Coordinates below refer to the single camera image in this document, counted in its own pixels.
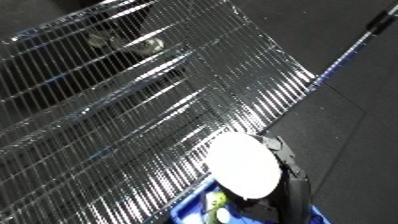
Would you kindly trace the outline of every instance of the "white disc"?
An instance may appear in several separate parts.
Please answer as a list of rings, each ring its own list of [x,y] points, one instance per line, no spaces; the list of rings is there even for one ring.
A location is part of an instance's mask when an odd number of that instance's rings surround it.
[[[221,185],[246,199],[269,195],[282,174],[277,159],[265,145],[238,132],[217,136],[206,162]]]

